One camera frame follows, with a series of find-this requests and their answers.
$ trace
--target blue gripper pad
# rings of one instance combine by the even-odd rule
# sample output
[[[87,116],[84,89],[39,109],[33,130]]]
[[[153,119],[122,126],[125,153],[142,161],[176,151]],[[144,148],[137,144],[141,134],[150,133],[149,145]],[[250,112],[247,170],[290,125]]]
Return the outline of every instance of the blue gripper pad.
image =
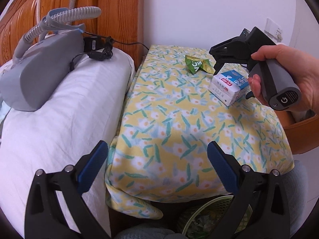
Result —
[[[236,161],[236,159],[231,155],[226,155],[224,151],[219,147],[219,145],[213,141],[207,146],[207,157],[214,167],[218,177],[223,183],[226,191],[237,194],[238,187],[238,176],[232,169],[232,167],[227,162],[227,157],[232,161],[231,157]]]
[[[105,162],[107,155],[107,143],[104,141],[100,141],[89,155],[81,157],[80,161],[84,157],[89,158],[89,160],[82,168],[81,172],[78,174],[78,193],[80,195],[89,191],[95,177],[98,175],[98,172]]]

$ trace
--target black trigger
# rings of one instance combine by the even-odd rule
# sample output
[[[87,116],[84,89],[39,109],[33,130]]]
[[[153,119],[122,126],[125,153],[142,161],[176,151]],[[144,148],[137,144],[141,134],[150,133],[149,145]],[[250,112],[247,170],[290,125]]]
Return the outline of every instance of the black trigger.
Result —
[[[249,93],[246,94],[246,100],[250,99],[250,98],[255,98],[254,93],[252,91],[250,91]]]

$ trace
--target metal pin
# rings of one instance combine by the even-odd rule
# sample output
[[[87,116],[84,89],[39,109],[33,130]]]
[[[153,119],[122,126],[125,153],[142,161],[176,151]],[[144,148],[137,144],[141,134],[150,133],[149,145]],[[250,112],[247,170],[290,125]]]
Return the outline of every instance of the metal pin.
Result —
[[[278,170],[275,169],[275,170],[272,170],[272,174],[275,176],[279,176],[280,173]]]
[[[64,170],[66,171],[66,172],[71,172],[72,170],[73,170],[73,168],[74,168],[74,166],[73,165],[67,165],[65,168],[64,168]]]
[[[245,164],[245,165],[242,166],[242,170],[243,170],[244,172],[250,172],[250,167]]]
[[[37,171],[35,172],[36,176],[40,176],[40,175],[42,175],[42,173],[43,173],[43,170],[42,170],[42,169],[39,169],[39,170],[37,170]]]

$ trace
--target wall outlet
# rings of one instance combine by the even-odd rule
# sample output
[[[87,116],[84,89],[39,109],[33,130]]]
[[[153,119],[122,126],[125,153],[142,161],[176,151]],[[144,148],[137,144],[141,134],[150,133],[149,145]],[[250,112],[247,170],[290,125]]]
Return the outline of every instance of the wall outlet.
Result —
[[[267,18],[266,20],[265,32],[272,35],[279,42],[282,41],[282,28],[280,28],[278,24],[276,24],[269,18]]]

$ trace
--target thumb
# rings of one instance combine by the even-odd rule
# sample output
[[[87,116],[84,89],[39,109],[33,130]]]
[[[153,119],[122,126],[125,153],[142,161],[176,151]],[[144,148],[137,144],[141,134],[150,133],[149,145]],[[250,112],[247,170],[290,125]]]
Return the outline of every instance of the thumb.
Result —
[[[275,59],[283,46],[285,47],[285,45],[282,44],[273,46],[262,46],[260,49],[258,49],[257,52],[251,55],[251,58],[258,61],[264,61],[266,59]]]

